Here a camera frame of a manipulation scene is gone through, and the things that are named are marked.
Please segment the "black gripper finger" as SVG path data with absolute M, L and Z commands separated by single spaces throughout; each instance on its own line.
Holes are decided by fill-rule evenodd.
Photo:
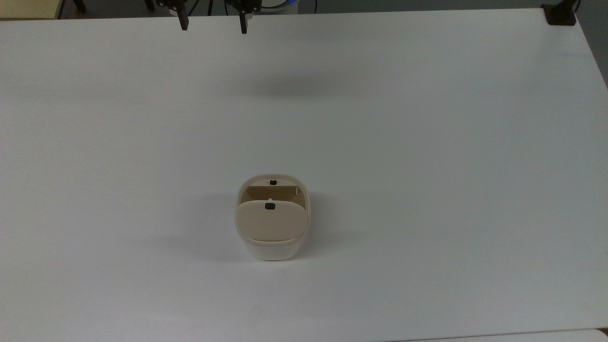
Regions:
M 180 27 L 186 31 L 189 26 L 189 15 L 186 0 L 160 0 L 159 7 L 167 9 L 171 15 L 180 20 Z
M 239 15 L 241 33 L 247 33 L 248 21 L 254 13 L 261 10 L 262 0 L 226 0 L 228 6 L 234 8 Z

